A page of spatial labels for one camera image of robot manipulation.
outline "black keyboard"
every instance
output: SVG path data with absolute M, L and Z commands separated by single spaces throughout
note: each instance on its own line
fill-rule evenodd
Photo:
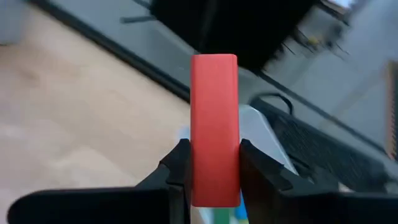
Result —
M 385 192 L 388 176 L 379 161 L 260 98 L 252 100 L 251 106 L 267 118 L 300 175 L 308 175 L 321 168 L 354 191 Z

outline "red block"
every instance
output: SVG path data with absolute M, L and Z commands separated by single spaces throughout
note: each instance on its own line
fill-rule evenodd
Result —
M 191 69 L 192 205 L 237 207 L 237 59 L 232 54 L 194 55 Z

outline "light wood floor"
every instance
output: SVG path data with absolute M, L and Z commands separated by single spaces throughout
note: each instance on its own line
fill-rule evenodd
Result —
M 189 124 L 189 106 L 30 7 L 24 40 L 0 47 L 0 223 L 16 198 L 134 185 Z

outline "red rectangular object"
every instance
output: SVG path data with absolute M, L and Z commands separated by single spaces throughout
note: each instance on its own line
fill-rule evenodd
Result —
M 232 54 L 194 55 L 191 73 L 192 205 L 237 207 L 237 58 Z

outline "green object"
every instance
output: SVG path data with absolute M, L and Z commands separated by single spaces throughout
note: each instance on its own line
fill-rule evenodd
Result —
M 230 208 L 214 208 L 213 209 L 213 223 L 214 224 L 229 224 L 229 218 L 231 216 Z

